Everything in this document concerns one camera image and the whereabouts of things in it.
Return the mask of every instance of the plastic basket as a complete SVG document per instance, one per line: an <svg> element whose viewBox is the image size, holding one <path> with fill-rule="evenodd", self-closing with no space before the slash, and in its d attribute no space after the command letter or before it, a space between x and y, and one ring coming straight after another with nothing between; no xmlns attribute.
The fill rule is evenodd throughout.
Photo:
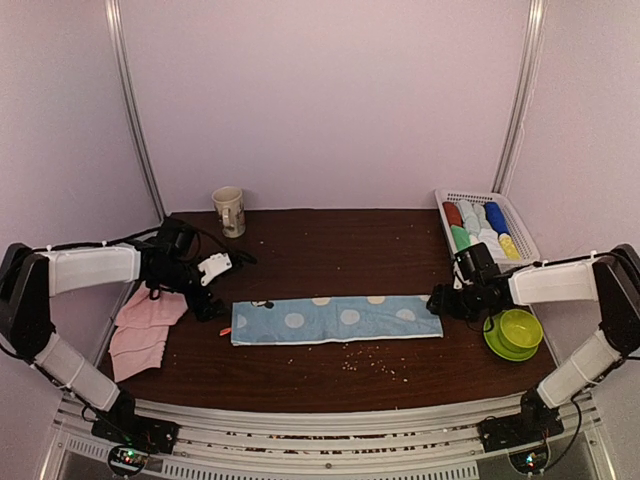
<svg viewBox="0 0 640 480"><path fill-rule="evenodd" d="M453 241L453 235L451 235L449 222L447 221L447 216L444 213L444 207L442 204L444 202L456 203L460 200L469 200L471 203L479 203L481 205L484 205L487 202L496 202L504 214L513 243L522 258L520 260L498 259L496 263L500 266L501 271L522 265L529 265L531 262L540 260L540 252L538 252L538 248L533 242L533 238L531 238L531 235L518 215L518 212L516 212L516 209L513 208L513 205L511 205L511 202L506 197L499 193L468 193L454 190L436 190L435 194L436 201L438 202L438 210L440 211L440 220L442 222L444 235L447 237L447 246L449 247L451 258L453 258L453 255L458 250L455 242Z"/></svg>

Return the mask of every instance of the wooden table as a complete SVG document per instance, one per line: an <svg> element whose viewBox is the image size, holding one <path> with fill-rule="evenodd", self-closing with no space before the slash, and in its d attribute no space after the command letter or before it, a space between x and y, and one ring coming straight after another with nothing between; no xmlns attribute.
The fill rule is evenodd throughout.
<svg viewBox="0 0 640 480"><path fill-rule="evenodd" d="M219 232L212 213L176 217ZM451 281L435 210L252 211L246 234L230 244L253 253L259 264L214 284L216 296L229 306L247 300L425 294ZM203 251L215 250L205 242ZM219 336L230 317L198 323L188 313L171 328L162 368L121 386L138 398L193 407L348 412L508 395L534 386L555 367L545 344L533 359L510 363L464 322L444 318L442 323L441 339L233 347L229 336ZM108 355L101 368L111 374Z"/></svg>

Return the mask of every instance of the pink towel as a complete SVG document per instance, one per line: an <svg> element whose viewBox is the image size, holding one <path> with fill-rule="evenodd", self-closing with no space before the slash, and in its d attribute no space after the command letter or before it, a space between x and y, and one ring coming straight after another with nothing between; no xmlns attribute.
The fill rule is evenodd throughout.
<svg viewBox="0 0 640 480"><path fill-rule="evenodd" d="M120 382L148 368L160 368L169 327L187 311L184 297L162 292L151 300L149 289L140 286L116 317L116 332L109 353L114 380Z"/></svg>

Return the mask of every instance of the red object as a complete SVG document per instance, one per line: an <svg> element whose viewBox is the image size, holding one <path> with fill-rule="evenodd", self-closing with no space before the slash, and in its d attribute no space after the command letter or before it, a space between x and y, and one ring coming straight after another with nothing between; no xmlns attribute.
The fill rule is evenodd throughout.
<svg viewBox="0 0 640 480"><path fill-rule="evenodd" d="M462 216L460 215L458 207L451 202L443 202L442 207L444 208L444 213L447 216L449 226L457 225L458 227L462 227Z"/></svg>

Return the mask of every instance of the mug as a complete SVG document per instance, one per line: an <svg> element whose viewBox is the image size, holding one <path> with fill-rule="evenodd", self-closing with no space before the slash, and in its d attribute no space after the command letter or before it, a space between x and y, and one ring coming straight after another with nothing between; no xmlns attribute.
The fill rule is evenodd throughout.
<svg viewBox="0 0 640 480"><path fill-rule="evenodd" d="M211 198L222 222L222 234L229 238L241 236L246 228L242 189L222 187L213 192Z"/></svg>

